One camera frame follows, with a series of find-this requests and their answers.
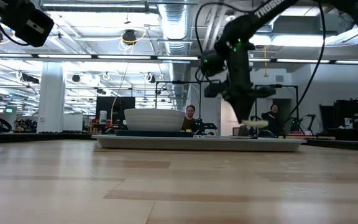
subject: woman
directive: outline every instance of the woman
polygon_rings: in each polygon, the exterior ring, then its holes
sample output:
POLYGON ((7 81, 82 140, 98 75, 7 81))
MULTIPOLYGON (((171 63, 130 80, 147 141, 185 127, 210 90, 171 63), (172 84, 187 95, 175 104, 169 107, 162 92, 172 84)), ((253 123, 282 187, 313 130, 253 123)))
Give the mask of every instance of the woman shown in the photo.
POLYGON ((283 124, 280 121, 280 114, 278 113, 278 106, 270 106, 270 111, 262 113, 262 119, 268 121, 268 126, 264 129, 271 131, 275 135, 282 134, 284 132, 283 124))

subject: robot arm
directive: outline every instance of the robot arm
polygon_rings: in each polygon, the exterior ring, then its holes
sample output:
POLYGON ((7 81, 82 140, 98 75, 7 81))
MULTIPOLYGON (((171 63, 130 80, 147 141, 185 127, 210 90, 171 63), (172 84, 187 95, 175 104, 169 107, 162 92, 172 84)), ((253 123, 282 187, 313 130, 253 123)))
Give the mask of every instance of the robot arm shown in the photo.
POLYGON ((29 0, 0 0, 0 18, 1 23, 15 31, 16 37, 33 47, 43 46, 54 25, 53 20, 29 0))
MULTIPOLYGON (((248 50, 254 50, 249 39, 268 21, 297 3, 298 0, 268 0, 253 12, 229 22, 214 50, 203 52, 200 61, 201 71, 212 77, 225 69, 229 74, 224 83, 212 83, 205 89, 205 96, 218 93, 228 101, 240 123, 248 119, 256 98, 266 98, 275 94, 273 88, 253 90, 250 81, 248 50)), ((349 14, 358 25, 358 0, 328 0, 334 7, 349 14)))

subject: person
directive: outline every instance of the person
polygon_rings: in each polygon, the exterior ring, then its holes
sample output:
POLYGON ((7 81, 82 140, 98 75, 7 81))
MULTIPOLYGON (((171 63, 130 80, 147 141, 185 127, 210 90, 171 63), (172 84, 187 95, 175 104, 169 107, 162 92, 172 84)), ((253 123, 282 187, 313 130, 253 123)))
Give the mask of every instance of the person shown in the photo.
POLYGON ((283 124, 280 121, 280 114, 277 105, 270 106, 270 111, 262 114, 262 119, 268 121, 268 126, 264 129, 271 131, 276 136, 283 134, 283 124))
POLYGON ((196 107, 193 105, 188 105, 186 107, 186 116, 185 119, 183 119, 181 130, 191 130, 193 132, 197 131, 196 120, 193 118, 195 111, 196 107))

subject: white platform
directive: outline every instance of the white platform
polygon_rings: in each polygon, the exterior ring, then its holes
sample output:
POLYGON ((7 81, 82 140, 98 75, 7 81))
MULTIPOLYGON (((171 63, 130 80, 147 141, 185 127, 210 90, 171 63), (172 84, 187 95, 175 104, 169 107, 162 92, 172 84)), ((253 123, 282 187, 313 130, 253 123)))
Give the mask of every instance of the white platform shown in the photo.
POLYGON ((151 138, 102 134, 92 136, 104 148, 210 151, 295 152, 305 140, 272 138, 151 138))

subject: white bowl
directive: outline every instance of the white bowl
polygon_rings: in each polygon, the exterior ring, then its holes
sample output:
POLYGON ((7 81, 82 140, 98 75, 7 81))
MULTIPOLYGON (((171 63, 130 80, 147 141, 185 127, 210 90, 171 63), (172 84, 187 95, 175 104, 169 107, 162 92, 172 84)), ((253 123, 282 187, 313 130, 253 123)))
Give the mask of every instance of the white bowl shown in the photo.
POLYGON ((185 116, 185 112, 176 110, 125 110, 125 120, 130 131, 180 131, 185 116))

